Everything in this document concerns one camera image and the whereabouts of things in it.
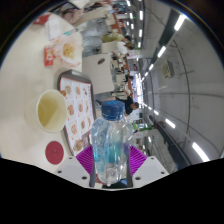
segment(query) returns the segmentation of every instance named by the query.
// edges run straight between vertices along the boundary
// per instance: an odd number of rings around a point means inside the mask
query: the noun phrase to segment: chair
[[[99,18],[105,18],[107,16],[108,12],[103,9],[99,8],[90,12],[85,13],[76,23],[73,25],[75,27],[79,26],[82,23],[85,23],[87,21],[93,20],[93,19],[99,19]]]
[[[82,72],[89,76],[93,84],[94,94],[105,93],[114,90],[110,70],[111,57],[108,54],[97,54],[82,59]]]
[[[111,41],[108,43],[101,44],[101,53],[102,54],[111,53],[113,51],[115,52],[117,50],[118,50],[117,41]]]

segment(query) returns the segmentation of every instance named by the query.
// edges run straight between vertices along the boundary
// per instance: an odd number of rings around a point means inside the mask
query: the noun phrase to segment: paper wrapper
[[[65,48],[67,49],[67,52],[69,52],[68,54],[71,57],[68,57],[64,54]],[[81,43],[79,43],[79,41],[77,41],[77,39],[75,38],[75,34],[72,34],[70,36],[62,35],[58,37],[53,46],[54,56],[59,57],[62,64],[73,68],[81,64],[81,62],[77,60],[76,52],[82,50],[83,47]]]

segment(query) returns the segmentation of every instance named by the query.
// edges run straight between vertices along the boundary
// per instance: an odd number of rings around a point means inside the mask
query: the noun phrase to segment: plastic water bottle
[[[124,117],[123,102],[103,102],[101,110],[102,117],[93,123],[91,138],[98,178],[110,186],[122,178],[130,152],[133,129]]]

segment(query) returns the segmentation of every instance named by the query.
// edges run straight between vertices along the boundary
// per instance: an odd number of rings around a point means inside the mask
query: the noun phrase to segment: water
[[[130,151],[132,126],[125,119],[107,121],[98,118],[91,129],[98,178],[108,185],[121,180]]]

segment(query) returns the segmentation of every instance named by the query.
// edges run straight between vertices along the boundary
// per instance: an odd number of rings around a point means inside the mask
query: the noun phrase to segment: menu
[[[65,130],[72,155],[77,156],[90,145],[94,122],[91,84],[62,77],[60,91],[65,97],[67,120]]]

